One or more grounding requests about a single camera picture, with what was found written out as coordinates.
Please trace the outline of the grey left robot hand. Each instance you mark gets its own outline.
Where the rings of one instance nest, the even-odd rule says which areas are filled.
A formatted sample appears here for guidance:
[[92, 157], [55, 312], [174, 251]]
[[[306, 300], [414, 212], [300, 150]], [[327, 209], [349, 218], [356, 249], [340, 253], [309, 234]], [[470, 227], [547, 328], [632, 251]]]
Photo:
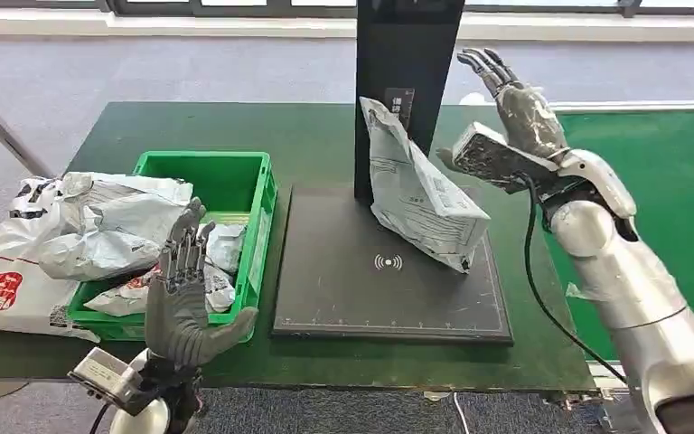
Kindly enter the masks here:
[[258, 309], [245, 307], [235, 319], [210, 327], [204, 263], [215, 224], [200, 220], [199, 197], [185, 206], [169, 231], [147, 293], [145, 342], [150, 352], [179, 366], [201, 366], [238, 344], [254, 327]]

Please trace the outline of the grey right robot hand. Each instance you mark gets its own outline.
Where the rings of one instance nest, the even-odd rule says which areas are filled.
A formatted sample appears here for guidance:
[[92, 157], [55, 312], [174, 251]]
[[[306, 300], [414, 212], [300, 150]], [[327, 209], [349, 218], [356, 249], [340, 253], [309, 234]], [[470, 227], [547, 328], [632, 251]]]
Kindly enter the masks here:
[[554, 110], [541, 92], [521, 80], [497, 51], [463, 48], [456, 58], [480, 77], [492, 95], [511, 146], [548, 160], [566, 152], [565, 132]]

